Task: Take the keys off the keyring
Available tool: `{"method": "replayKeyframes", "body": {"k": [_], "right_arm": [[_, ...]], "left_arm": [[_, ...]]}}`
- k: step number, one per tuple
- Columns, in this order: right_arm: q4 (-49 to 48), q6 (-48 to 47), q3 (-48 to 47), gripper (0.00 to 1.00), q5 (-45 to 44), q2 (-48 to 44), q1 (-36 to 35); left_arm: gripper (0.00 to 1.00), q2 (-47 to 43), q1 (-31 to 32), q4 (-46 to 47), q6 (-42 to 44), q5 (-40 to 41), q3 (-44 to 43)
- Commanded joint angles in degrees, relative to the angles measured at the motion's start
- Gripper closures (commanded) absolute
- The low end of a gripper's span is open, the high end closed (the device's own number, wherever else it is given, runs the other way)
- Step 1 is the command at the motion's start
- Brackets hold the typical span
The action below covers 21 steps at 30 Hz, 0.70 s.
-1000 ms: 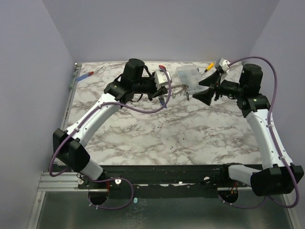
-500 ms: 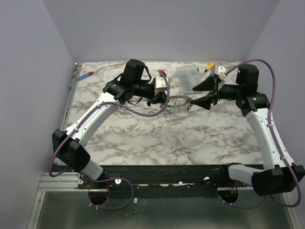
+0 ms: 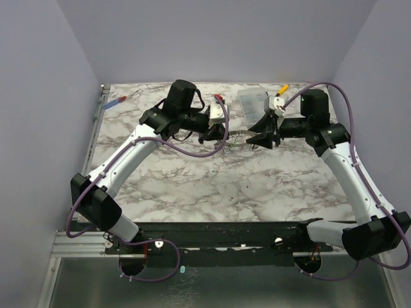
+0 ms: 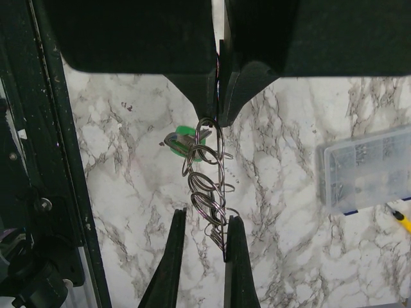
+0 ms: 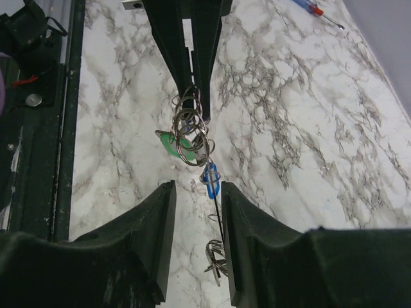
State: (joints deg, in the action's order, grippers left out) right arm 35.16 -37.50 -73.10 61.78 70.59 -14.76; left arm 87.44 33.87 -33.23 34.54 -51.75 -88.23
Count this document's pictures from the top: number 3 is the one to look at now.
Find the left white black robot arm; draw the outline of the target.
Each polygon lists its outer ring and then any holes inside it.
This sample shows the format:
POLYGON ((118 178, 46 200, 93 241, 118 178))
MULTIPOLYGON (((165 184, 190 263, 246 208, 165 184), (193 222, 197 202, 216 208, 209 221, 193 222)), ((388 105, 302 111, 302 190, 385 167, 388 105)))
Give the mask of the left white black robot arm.
POLYGON ((229 136, 229 109, 217 94, 209 106, 202 103, 193 108, 193 98, 200 95, 195 84, 175 80, 168 95, 143 113, 130 136, 104 163, 88 175, 77 173, 72 177, 68 237, 74 237, 71 223, 77 212, 101 231, 118 237, 126 252, 140 249, 140 229, 126 217, 115 197, 128 177, 162 144, 196 158, 210 157, 222 149, 229 136), (198 133, 202 142, 219 141, 219 145, 209 153, 190 153, 169 142, 179 130, 198 133))

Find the blue keys bunch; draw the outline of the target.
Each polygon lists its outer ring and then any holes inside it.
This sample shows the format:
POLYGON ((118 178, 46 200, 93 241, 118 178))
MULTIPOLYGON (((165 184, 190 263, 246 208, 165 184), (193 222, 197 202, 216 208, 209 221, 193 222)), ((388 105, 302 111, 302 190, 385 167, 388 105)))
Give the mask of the blue keys bunch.
POLYGON ((222 147, 223 152, 240 150, 244 146, 241 139, 237 136, 229 137, 222 147))

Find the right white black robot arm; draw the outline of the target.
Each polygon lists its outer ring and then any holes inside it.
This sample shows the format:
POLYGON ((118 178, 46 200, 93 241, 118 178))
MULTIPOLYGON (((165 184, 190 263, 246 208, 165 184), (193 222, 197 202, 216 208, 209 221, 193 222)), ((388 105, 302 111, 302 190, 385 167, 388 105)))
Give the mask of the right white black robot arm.
POLYGON ((247 143, 271 149, 283 139, 304 139, 333 172, 354 213, 353 223, 320 218, 299 223, 296 246, 309 251, 317 243, 327 243, 345 249, 356 261, 397 248, 410 227, 410 216, 383 197, 362 167, 345 126, 330 121, 328 95, 320 89, 303 92, 301 116, 296 118, 284 116, 284 99, 279 96, 267 97, 264 109, 264 116, 250 128, 255 136, 247 143))

